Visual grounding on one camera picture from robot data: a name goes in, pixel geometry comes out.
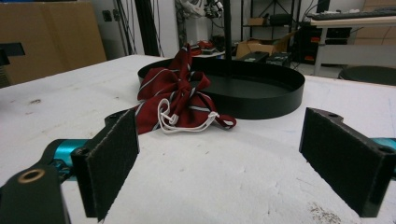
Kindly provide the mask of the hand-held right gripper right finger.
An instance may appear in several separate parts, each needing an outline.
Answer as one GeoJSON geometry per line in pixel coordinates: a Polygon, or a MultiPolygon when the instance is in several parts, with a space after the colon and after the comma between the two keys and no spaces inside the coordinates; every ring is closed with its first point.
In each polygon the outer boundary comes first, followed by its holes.
{"type": "Polygon", "coordinates": [[[396,150],[357,132],[332,112],[308,107],[299,148],[360,217],[376,217],[394,177],[396,150]]]}

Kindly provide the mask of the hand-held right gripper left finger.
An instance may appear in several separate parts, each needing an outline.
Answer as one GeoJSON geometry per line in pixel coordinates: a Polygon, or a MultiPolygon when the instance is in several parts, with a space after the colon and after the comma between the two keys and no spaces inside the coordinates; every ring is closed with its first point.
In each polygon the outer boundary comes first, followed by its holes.
{"type": "Polygon", "coordinates": [[[86,217],[106,218],[138,153],[133,109],[108,116],[105,127],[71,153],[86,217]]]}

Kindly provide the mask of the red drawstring cloth bag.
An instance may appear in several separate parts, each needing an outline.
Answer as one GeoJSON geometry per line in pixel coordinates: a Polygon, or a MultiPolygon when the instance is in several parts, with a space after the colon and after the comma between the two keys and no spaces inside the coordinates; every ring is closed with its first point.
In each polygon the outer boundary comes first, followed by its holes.
{"type": "Polygon", "coordinates": [[[213,122],[230,129],[236,119],[221,115],[212,99],[202,93],[210,86],[205,73],[191,69],[191,46],[185,45],[166,67],[153,67],[141,81],[134,108],[137,131],[201,132],[213,122]]]}

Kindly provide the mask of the black oval tray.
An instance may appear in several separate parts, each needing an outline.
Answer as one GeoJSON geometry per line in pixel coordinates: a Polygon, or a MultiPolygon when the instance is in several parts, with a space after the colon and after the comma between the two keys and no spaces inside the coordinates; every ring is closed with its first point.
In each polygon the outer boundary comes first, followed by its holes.
{"type": "Polygon", "coordinates": [[[192,69],[210,80],[203,93],[217,111],[237,119],[278,118],[296,110],[303,99],[304,76],[288,67],[196,57],[192,69]]]}

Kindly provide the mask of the black round stool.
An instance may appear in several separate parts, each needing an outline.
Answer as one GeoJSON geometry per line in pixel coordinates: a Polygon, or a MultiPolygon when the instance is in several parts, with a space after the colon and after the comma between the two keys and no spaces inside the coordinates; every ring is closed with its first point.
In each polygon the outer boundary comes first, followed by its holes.
{"type": "Polygon", "coordinates": [[[339,79],[396,86],[396,68],[381,66],[354,66],[343,69],[339,79]]]}

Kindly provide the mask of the large cardboard sheet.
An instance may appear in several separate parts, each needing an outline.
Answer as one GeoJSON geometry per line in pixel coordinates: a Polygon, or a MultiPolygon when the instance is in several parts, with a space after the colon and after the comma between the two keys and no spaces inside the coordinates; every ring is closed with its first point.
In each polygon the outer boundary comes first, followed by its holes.
{"type": "Polygon", "coordinates": [[[0,3],[0,44],[24,54],[6,66],[12,84],[102,63],[106,54],[89,1],[0,3]]]}

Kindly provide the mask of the black box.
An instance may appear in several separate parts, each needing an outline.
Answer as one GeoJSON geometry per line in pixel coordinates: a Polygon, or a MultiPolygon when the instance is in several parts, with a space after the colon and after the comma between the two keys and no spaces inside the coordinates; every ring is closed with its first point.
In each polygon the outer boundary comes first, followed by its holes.
{"type": "Polygon", "coordinates": [[[268,52],[254,51],[240,58],[241,62],[264,63],[270,56],[268,52]]]}

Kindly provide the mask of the open cardboard box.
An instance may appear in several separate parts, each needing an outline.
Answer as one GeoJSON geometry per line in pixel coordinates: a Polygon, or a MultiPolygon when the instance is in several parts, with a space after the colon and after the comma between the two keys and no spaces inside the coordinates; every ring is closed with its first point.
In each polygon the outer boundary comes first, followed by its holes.
{"type": "Polygon", "coordinates": [[[295,32],[291,32],[280,39],[264,40],[251,38],[249,40],[239,42],[236,50],[236,58],[241,59],[249,53],[256,51],[268,52],[270,55],[275,52],[287,51],[290,39],[293,36],[295,36],[295,32]]]}

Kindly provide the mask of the black keyboard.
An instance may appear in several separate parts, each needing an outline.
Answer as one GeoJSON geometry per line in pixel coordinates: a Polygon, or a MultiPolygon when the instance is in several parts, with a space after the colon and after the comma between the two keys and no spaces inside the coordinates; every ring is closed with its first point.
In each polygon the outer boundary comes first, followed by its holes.
{"type": "Polygon", "coordinates": [[[396,16],[396,10],[381,9],[374,11],[359,11],[359,12],[335,12],[335,13],[319,13],[311,17],[315,21],[332,21],[332,20],[350,20],[362,18],[376,18],[396,16]]]}

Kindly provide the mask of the black metal shelf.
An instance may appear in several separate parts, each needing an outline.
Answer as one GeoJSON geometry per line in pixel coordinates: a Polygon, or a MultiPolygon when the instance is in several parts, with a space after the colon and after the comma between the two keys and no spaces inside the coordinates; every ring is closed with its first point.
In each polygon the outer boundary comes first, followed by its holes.
{"type": "Polygon", "coordinates": [[[241,0],[240,42],[280,39],[296,31],[295,0],[241,0]]]}

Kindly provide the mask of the black vertical pole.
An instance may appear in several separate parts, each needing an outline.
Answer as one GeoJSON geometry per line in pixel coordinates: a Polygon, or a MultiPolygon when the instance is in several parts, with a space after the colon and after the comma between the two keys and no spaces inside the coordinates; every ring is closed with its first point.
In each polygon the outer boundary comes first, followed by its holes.
{"type": "Polygon", "coordinates": [[[227,62],[232,60],[232,27],[231,27],[231,3],[230,0],[223,1],[224,18],[224,38],[225,38],[225,59],[227,62]]]}

